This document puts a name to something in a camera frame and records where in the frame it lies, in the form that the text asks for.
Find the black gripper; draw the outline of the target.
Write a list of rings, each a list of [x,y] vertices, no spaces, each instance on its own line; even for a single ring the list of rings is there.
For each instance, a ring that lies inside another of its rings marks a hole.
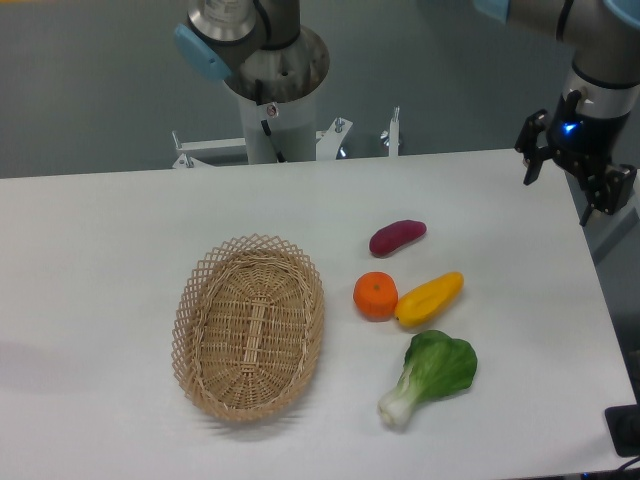
[[[557,166],[576,178],[587,201],[580,216],[581,226],[587,225],[595,211],[613,215],[625,207],[637,175],[632,165],[612,163],[613,148],[629,113],[611,118],[592,117],[579,112],[585,105],[586,95],[579,90],[562,96],[551,124],[546,109],[534,112],[524,120],[514,145],[526,167],[524,185],[538,179],[543,163],[551,157]],[[548,146],[540,147],[538,137],[546,131]]]

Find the silver robot arm base joint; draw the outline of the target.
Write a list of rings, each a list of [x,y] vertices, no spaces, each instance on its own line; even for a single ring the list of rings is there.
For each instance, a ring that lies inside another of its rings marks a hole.
[[[258,105],[302,99],[329,72],[327,46],[301,24],[298,1],[190,1],[173,37],[202,77]]]

